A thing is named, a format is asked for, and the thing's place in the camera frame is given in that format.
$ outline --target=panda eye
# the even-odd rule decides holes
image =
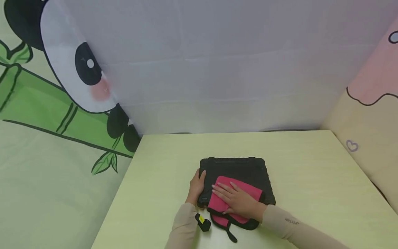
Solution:
[[[101,80],[101,67],[98,65],[87,42],[80,44],[76,49],[75,67],[80,79],[86,85],[93,86]]]
[[[391,42],[392,44],[397,44],[398,43],[398,31],[392,32],[390,36],[388,37],[388,41]]]
[[[89,68],[93,68],[93,67],[94,67],[94,62],[93,62],[92,59],[89,59],[89,60],[87,61],[87,66],[88,66]]]

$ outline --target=table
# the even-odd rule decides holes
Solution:
[[[398,248],[398,215],[331,131],[145,135],[92,249],[164,247],[207,157],[261,157],[276,203],[352,249]],[[207,211],[200,212],[209,219]],[[259,227],[198,228],[194,248],[295,248]]]

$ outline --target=heart drawing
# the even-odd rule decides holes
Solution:
[[[359,145],[351,140],[347,140],[345,145],[350,152],[356,152],[359,149]]]

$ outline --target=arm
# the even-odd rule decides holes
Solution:
[[[184,203],[178,210],[165,249],[191,249],[197,222],[195,206]]]
[[[279,238],[287,239],[299,249],[348,249],[336,239],[274,205],[266,207],[261,221],[264,227],[273,231]]]
[[[188,197],[179,208],[172,231],[164,249],[191,249],[195,237],[197,221],[195,219],[195,205],[205,187],[206,171],[199,177],[199,169],[196,171],[189,184]]]
[[[299,221],[283,209],[257,202],[234,183],[230,184],[233,189],[221,183],[218,183],[218,186],[213,185],[213,192],[230,206],[224,214],[234,213],[255,219],[298,249],[348,249],[342,243]]]

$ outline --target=bamboo stalk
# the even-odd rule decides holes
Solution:
[[[8,65],[0,76],[0,120],[20,124],[64,139],[133,157],[122,137],[107,132],[108,115],[78,107],[63,88],[23,69]]]

